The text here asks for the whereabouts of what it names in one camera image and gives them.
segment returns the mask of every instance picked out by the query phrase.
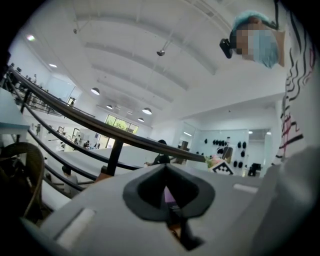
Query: railing post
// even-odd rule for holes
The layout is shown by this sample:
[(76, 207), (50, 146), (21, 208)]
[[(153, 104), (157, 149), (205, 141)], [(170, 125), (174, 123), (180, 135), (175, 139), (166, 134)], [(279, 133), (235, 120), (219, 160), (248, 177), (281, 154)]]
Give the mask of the railing post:
[(29, 96), (31, 94), (31, 91), (28, 89), (26, 90), (26, 93), (24, 95), (24, 98), (23, 98), (23, 102), (21, 103), (21, 109), (20, 109), (20, 112), (23, 114), (24, 113), (24, 110), (25, 110), (25, 104), (27, 104), (27, 101), (29, 99)]
[(118, 160), (119, 160), (119, 156), (120, 156), (123, 144), (124, 143), (122, 141), (120, 141), (118, 139), (115, 140), (115, 142), (113, 144), (112, 151), (111, 151), (111, 155), (109, 158), (109, 163), (106, 168), (106, 173), (104, 173), (104, 174), (110, 175), (110, 176), (115, 176), (116, 167), (118, 164)]

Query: ceiling beam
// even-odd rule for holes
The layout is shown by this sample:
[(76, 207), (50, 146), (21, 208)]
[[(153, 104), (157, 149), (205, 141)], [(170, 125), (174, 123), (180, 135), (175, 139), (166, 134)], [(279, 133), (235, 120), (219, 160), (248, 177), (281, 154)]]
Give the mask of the ceiling beam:
[(155, 88), (152, 88), (150, 86), (147, 88), (147, 85), (145, 83), (133, 78), (131, 75), (128, 75), (128, 74), (125, 74), (125, 73), (122, 73), (122, 72), (119, 72), (116, 70), (112, 70), (110, 68), (106, 68), (106, 67), (103, 67), (103, 66), (97, 65), (97, 64), (92, 64), (92, 68), (94, 70), (101, 71), (101, 72), (106, 73), (108, 75), (111, 75), (113, 77), (122, 79), (122, 80), (124, 80), (128, 83), (131, 83), (131, 84), (133, 84), (143, 90), (147, 90), (148, 92), (154, 94), (155, 96), (159, 97), (162, 100), (165, 100), (166, 102), (172, 103), (174, 101), (173, 98), (161, 93), (160, 91), (158, 91)]
[[(126, 58), (132, 62), (136, 62), (142, 66), (145, 66), (146, 68), (152, 70), (154, 68), (154, 63), (152, 63), (151, 61), (134, 55), (132, 56), (132, 52), (126, 51), (126, 50), (122, 50), (113, 46), (109, 46), (106, 45), (104, 46), (103, 44), (100, 43), (95, 43), (95, 42), (87, 42), (84, 47), (88, 48), (88, 49), (95, 49), (95, 50), (100, 50), (100, 51), (104, 51), (110, 54), (114, 54), (114, 55), (118, 55), (121, 56), (123, 58)], [(164, 72), (163, 69), (159, 66), (157, 66), (154, 71), (156, 73), (158, 73), (161, 76), (164, 76), (165, 78), (169, 79), (170, 81), (172, 81), (174, 84), (176, 84), (177, 86), (179, 86), (181, 89), (183, 89), (184, 91), (187, 91), (189, 86), (183, 81), (181, 80), (179, 77), (168, 73), (168, 72)]]
[(133, 95), (130, 91), (123, 90), (123, 89), (121, 89), (121, 88), (119, 88), (119, 87), (116, 87), (116, 86), (112, 85), (112, 84), (109, 83), (109, 82), (101, 81), (101, 80), (98, 79), (98, 80), (97, 80), (97, 83), (98, 83), (98, 84), (101, 84), (101, 85), (103, 85), (103, 86), (106, 86), (106, 87), (108, 87), (108, 88), (110, 88), (110, 89), (112, 89), (112, 90), (115, 90), (115, 91), (117, 91), (117, 92), (119, 92), (119, 93), (121, 93), (121, 94), (124, 94), (124, 95), (126, 95), (126, 96), (128, 96), (128, 97), (131, 97), (131, 98), (133, 98), (133, 99), (135, 99), (135, 100), (137, 100), (137, 101), (139, 101), (139, 102), (142, 102), (142, 103), (144, 103), (144, 104), (148, 104), (149, 106), (152, 106), (152, 107), (156, 108), (157, 110), (160, 110), (160, 111), (163, 110), (162, 107), (153, 104), (151, 101), (146, 100), (146, 99), (144, 99), (144, 98), (139, 98), (138, 96)]
[[(136, 22), (135, 18), (128, 18), (128, 17), (117, 17), (117, 16), (90, 16), (85, 15), (77, 15), (76, 20), (77, 21), (87, 21), (89, 18), (91, 18), (92, 21), (101, 21), (101, 22), (110, 22), (110, 23), (119, 23), (119, 24), (125, 24), (128, 26), (136, 27), (144, 31), (148, 31), (150, 33), (153, 33), (164, 40), (168, 39), (168, 35), (170, 34), (170, 31), (164, 30), (161, 27), (158, 27), (154, 24), (149, 24), (147, 22), (142, 22), (141, 20), (139, 23)], [(187, 54), (189, 54), (192, 58), (194, 58), (197, 62), (199, 62), (200, 65), (202, 65), (210, 74), (214, 75), (217, 70), (217, 65), (215, 63), (212, 63), (205, 55), (200, 54), (197, 52), (193, 47), (190, 45), (185, 45), (183, 43), (183, 39), (179, 38), (177, 35), (172, 35), (170, 39), (170, 43), (174, 44), (176, 47), (182, 49)]]

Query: black rubber piece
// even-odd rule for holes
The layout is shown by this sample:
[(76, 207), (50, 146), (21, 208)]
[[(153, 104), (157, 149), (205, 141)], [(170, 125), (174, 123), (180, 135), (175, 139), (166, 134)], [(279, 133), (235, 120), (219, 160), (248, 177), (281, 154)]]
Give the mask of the black rubber piece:
[(139, 218), (165, 222), (169, 219), (164, 203), (166, 186), (180, 207), (183, 219), (202, 216), (215, 198), (215, 190), (209, 183), (171, 164), (161, 164), (130, 181), (123, 189), (122, 198)]

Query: surgical cap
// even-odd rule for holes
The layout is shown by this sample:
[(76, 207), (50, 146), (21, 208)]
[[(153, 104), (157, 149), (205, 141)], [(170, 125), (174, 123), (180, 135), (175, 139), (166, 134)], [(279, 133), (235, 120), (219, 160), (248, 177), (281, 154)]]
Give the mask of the surgical cap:
[(256, 17), (256, 18), (262, 20), (263, 22), (271, 23), (270, 19), (267, 16), (265, 16), (264, 14), (262, 14), (258, 11), (255, 11), (255, 10), (246, 10), (246, 11), (240, 13), (237, 17), (235, 17), (231, 33), (233, 34), (233, 32), (235, 30), (237, 30), (239, 25), (247, 23), (247, 21), (250, 17)]

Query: recessed light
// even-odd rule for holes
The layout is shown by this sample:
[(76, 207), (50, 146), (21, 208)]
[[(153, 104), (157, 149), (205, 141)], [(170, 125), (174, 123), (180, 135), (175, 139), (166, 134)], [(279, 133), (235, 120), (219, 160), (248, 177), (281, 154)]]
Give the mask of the recessed light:
[(142, 112), (147, 115), (152, 115), (151, 109), (148, 107), (145, 107), (144, 109), (142, 109)]
[(99, 89), (98, 88), (92, 88), (91, 89), (91, 92), (93, 92), (95, 95), (100, 95), (100, 91), (99, 91)]
[(28, 39), (29, 41), (34, 41), (35, 37), (32, 34), (27, 35), (26, 39)]

